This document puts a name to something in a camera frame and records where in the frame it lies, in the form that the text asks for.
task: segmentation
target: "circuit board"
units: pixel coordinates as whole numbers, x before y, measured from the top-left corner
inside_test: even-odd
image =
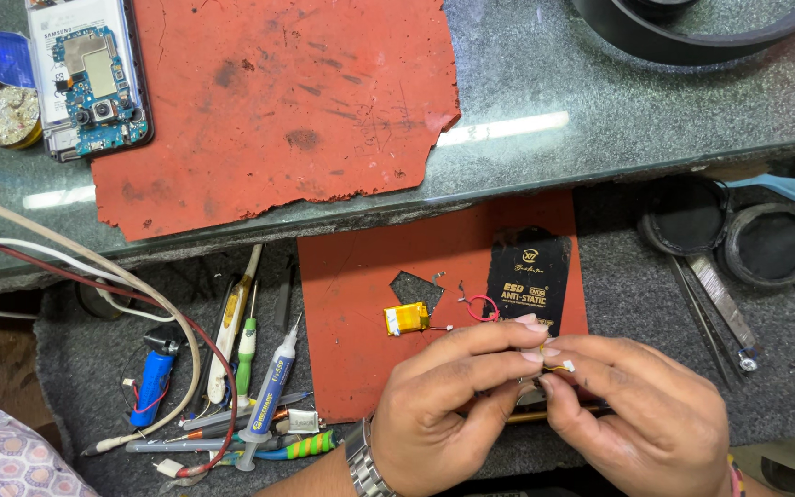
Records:
[[[59,36],[51,51],[69,74],[68,80],[56,85],[66,97],[79,156],[131,145],[146,135],[149,122],[131,100],[130,83],[109,28]]]

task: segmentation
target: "hand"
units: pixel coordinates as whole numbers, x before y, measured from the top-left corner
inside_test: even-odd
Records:
[[[370,450],[397,493],[421,497],[467,480],[483,465],[518,398],[517,378],[542,372],[542,355],[505,352],[545,342],[535,315],[451,332],[392,370],[373,418]],[[467,417],[454,410],[490,391]]]
[[[542,353],[548,366],[571,360],[617,414],[581,409],[562,370],[541,378],[551,428],[613,485],[632,497],[732,494],[725,402],[707,379],[627,339],[566,335]]]

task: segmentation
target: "patterned fabric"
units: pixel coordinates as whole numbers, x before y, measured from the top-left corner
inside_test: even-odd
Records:
[[[0,497],[99,497],[38,433],[0,410]]]

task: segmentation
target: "small lithium battery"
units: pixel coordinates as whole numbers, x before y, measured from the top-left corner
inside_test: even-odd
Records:
[[[389,307],[382,310],[382,315],[390,336],[399,337],[401,333],[421,332],[428,328],[428,309],[424,301]]]

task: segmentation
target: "white connector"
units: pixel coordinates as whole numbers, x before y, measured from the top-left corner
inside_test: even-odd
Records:
[[[174,461],[173,459],[165,459],[158,464],[154,464],[154,467],[158,469],[159,473],[164,473],[172,479],[177,477],[177,471],[184,468],[182,464]]]

